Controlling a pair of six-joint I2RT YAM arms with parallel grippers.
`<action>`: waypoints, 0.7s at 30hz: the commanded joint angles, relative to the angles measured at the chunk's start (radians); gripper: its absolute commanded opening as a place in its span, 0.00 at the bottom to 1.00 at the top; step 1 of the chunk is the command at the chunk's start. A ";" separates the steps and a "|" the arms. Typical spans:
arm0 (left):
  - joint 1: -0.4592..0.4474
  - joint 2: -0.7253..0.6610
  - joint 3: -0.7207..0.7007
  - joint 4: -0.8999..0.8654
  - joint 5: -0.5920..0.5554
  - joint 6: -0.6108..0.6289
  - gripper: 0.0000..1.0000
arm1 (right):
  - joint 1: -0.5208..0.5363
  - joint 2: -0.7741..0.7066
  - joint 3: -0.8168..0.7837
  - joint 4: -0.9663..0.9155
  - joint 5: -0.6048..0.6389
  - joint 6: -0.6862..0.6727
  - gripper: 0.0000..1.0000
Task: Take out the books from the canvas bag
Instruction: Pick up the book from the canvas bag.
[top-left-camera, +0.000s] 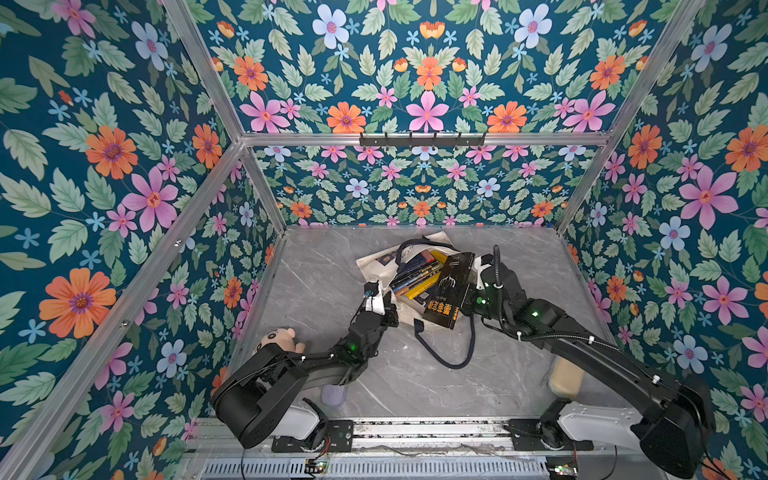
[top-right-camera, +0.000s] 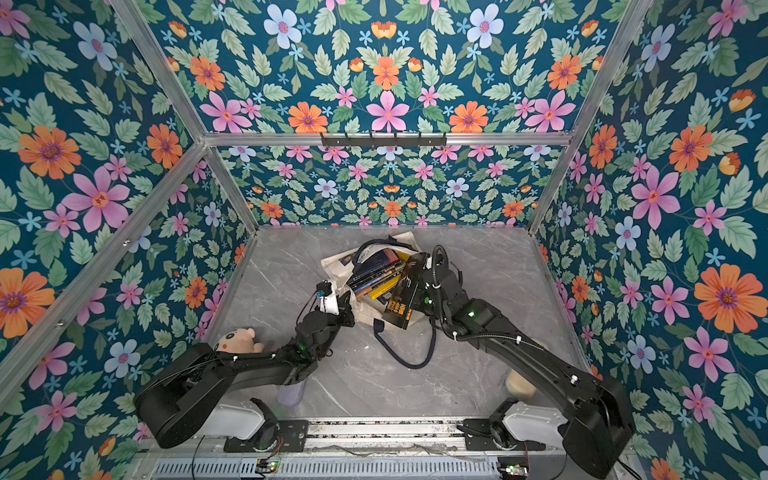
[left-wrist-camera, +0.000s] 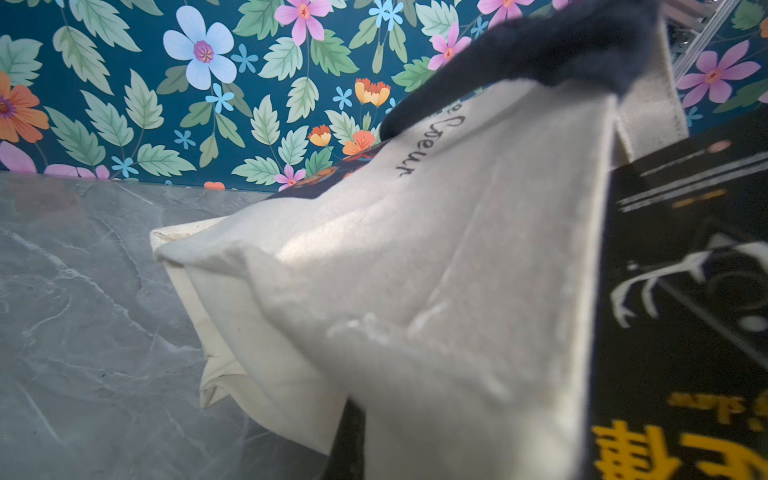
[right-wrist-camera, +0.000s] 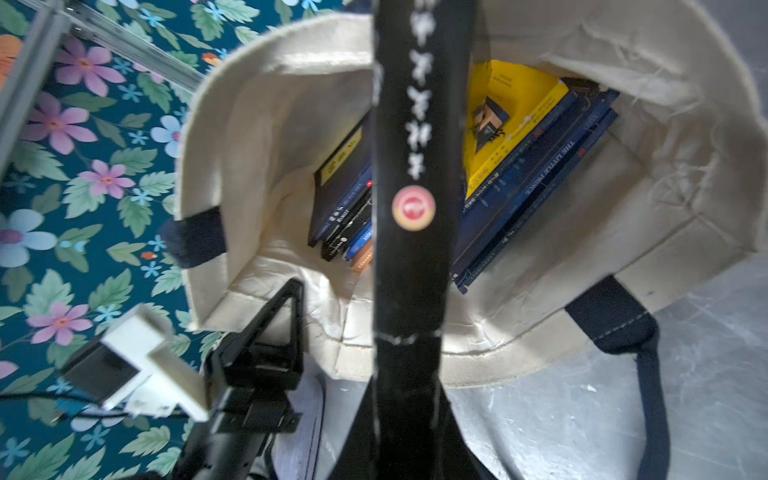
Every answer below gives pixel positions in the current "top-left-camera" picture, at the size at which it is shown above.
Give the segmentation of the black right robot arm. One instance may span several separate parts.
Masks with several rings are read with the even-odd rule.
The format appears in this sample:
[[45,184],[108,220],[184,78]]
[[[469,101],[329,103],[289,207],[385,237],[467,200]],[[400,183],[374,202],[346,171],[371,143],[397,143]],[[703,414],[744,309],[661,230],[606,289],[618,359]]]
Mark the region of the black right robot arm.
[[608,408],[554,401],[538,421],[545,446],[603,442],[638,450],[674,477],[695,476],[715,430],[710,389],[701,378],[657,370],[595,336],[552,302],[528,297],[498,252],[481,257],[476,290],[464,307],[496,321],[496,331],[570,362],[627,402],[625,408]]

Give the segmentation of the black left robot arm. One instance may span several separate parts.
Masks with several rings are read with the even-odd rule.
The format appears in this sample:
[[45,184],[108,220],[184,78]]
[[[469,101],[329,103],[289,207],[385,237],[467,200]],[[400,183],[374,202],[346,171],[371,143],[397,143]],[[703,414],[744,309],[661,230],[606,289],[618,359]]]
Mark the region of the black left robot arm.
[[216,390],[217,418],[250,449],[270,436],[294,439],[303,449],[321,448],[329,420],[310,400],[307,413],[289,412],[299,394],[326,385],[344,386],[365,371],[378,354],[384,333],[399,324],[392,294],[368,283],[347,334],[325,353],[304,354],[276,343],[260,348]]

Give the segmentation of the black book gold title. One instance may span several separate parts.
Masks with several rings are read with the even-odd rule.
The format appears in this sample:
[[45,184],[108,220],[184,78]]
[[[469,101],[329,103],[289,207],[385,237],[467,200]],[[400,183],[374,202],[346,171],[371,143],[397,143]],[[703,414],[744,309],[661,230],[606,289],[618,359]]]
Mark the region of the black book gold title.
[[426,304],[423,319],[453,329],[466,300],[475,254],[461,252],[449,256]]

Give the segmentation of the cream canvas tote bag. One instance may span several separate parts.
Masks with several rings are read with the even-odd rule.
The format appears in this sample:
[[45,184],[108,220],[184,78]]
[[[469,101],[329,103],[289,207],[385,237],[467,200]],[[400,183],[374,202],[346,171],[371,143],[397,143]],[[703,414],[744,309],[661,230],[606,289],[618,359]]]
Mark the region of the cream canvas tote bag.
[[[423,250],[430,250],[435,257],[436,262],[428,267],[425,271],[423,271],[419,276],[412,277],[406,283],[399,285],[397,288],[392,288],[390,284],[397,273],[398,267]],[[438,232],[431,235],[406,240],[395,247],[371,254],[356,261],[356,264],[366,281],[379,281],[385,292],[390,292],[392,294],[393,302],[397,306],[399,318],[402,322],[413,327],[414,336],[418,343],[439,364],[451,370],[461,370],[466,368],[474,356],[477,339],[475,320],[480,317],[471,314],[471,296],[475,291],[476,286],[479,284],[478,273],[480,270],[482,256],[478,256],[474,253],[475,260],[470,277],[472,284],[469,288],[466,300],[461,307],[461,314],[458,317],[458,320],[462,316],[468,318],[470,329],[470,338],[467,347],[466,358],[459,363],[451,363],[441,357],[423,337],[427,327],[441,327],[423,319],[426,304],[429,301],[430,294],[433,292],[434,285],[436,283],[428,291],[422,293],[413,300],[406,298],[405,294],[409,289],[423,282],[425,279],[431,277],[435,273],[440,274],[446,259],[451,255],[461,252],[471,251],[459,250],[450,241],[446,233]]]

